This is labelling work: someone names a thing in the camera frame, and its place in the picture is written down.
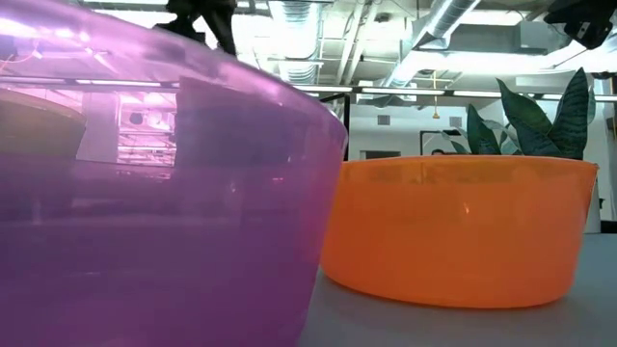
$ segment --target purple bowl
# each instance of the purple bowl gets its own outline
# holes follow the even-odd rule
[[[295,343],[339,120],[222,53],[50,0],[0,2],[0,67],[0,92],[36,97],[0,97],[2,346]],[[160,119],[135,111],[157,95]],[[139,120],[174,167],[123,164],[127,137],[151,149]]]

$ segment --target green plant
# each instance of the green plant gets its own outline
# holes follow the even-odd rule
[[[469,150],[442,134],[458,153],[539,155],[582,160],[587,145],[587,125],[596,114],[594,92],[588,88],[582,68],[575,73],[559,100],[553,123],[533,99],[513,93],[499,79],[497,82],[509,123],[504,126],[494,120],[483,120],[470,105],[467,131],[458,129],[467,139]]]

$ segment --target ceiling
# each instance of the ceiling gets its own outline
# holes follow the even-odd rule
[[[79,1],[84,7],[100,13],[116,16],[120,19],[133,22],[144,27],[152,27],[158,22],[166,22],[174,18],[173,14],[165,13],[163,4],[165,0],[106,0],[106,1]],[[486,25],[487,28],[495,25],[514,26],[524,20],[526,16],[541,12],[551,0],[484,0],[474,11],[466,14],[462,24]],[[353,53],[349,54],[346,64],[341,64],[345,43],[354,41],[352,52],[359,48],[362,40],[362,54],[360,61],[354,68],[350,84],[355,85],[360,81],[378,81],[385,78],[399,62],[401,57],[401,40],[409,36],[410,23],[426,14],[430,10],[431,0],[377,0],[378,21],[366,21],[367,13],[364,8],[363,20],[359,23],[358,35],[351,38],[350,24],[354,23],[354,10],[363,0],[336,0],[334,3],[325,1],[322,18],[320,21],[321,34],[319,35],[319,51],[312,60],[318,65],[319,85],[332,85],[336,83],[336,75],[339,69],[345,72],[352,67]],[[267,2],[256,1],[257,13],[250,13],[248,1],[241,1],[238,13],[233,20],[234,35],[237,40],[240,60],[254,67],[270,73],[281,75],[283,67],[293,67],[299,64],[297,60],[290,63],[282,54],[282,42],[289,44],[290,38],[282,37],[277,23],[268,14]],[[200,19],[196,23],[198,31],[206,33],[206,43],[216,46],[216,40]],[[560,81],[558,73],[551,76],[543,75],[543,78],[555,76]],[[477,73],[477,71],[464,71],[461,68],[437,69],[433,73],[417,74],[413,83],[421,88],[450,88],[450,89],[479,89],[493,90],[496,87],[495,77],[507,81],[514,81],[513,73],[504,71],[490,71]]]

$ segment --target ceiling light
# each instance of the ceiling light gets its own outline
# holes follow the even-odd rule
[[[617,95],[596,95],[597,102],[617,102]]]
[[[250,7],[249,2],[248,1],[239,1],[238,2],[238,7],[239,8],[243,8],[243,9],[248,9]],[[255,8],[257,10],[268,10],[268,4],[263,2],[263,3],[255,3]]]
[[[63,39],[72,39],[75,34],[70,31],[70,29],[57,29],[56,31],[54,31],[54,34],[58,37],[58,38],[63,38]]]
[[[466,97],[501,97],[500,92],[474,92],[474,91],[454,91],[454,96]]]
[[[541,98],[543,100],[561,100],[561,94],[544,94]]]
[[[131,86],[131,87],[161,87],[158,82],[111,81],[111,80],[76,80],[79,84],[94,84],[99,86]]]
[[[374,94],[398,94],[398,95],[444,95],[445,91],[424,90],[424,89],[405,89],[405,88],[362,88],[362,93]]]
[[[33,85],[63,85],[65,80],[62,78],[46,78],[46,77],[23,77],[23,76],[0,76],[0,82],[3,83],[23,83]]]
[[[296,89],[303,92],[313,93],[350,93],[353,89],[351,87],[337,87],[337,86],[294,86]]]
[[[167,0],[84,0],[84,2],[113,3],[113,4],[136,4],[136,5],[166,5]]]

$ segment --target hanging cord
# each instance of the hanging cord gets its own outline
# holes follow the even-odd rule
[[[433,89],[437,88],[437,71],[433,71]],[[435,95],[435,113],[433,114],[433,119],[438,120],[440,118],[440,114],[437,113],[437,96]]]

